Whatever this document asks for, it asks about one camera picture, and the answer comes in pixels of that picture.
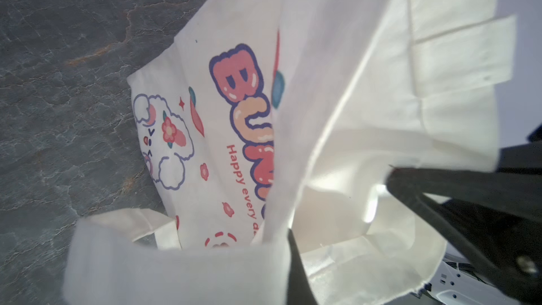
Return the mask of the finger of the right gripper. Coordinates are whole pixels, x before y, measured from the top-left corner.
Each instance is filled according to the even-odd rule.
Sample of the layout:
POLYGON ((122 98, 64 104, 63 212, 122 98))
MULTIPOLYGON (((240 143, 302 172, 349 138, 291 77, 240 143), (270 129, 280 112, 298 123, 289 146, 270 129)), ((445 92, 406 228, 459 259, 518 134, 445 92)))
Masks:
POLYGON ((541 171, 396 168, 386 188, 502 293, 541 303, 541 171))

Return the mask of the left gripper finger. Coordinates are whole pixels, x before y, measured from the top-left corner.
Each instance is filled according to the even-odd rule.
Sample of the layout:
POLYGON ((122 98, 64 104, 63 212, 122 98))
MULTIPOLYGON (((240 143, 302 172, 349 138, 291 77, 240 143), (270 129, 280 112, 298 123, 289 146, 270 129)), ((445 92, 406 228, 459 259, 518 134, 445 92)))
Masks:
POLYGON ((309 285, 292 230, 288 232, 288 241, 291 264, 287 290, 287 305, 317 305, 318 303, 309 285))

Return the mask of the white cartoon tote bag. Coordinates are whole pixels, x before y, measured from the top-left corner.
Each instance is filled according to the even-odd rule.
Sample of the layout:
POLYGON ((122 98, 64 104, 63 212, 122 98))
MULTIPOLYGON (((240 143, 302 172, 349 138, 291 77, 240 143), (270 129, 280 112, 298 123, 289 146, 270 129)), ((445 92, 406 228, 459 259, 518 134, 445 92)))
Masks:
POLYGON ((207 0, 128 77, 165 212, 78 221, 70 304, 285 304, 293 234, 323 304, 420 289, 446 240, 396 167, 490 172, 516 21, 498 0, 207 0))

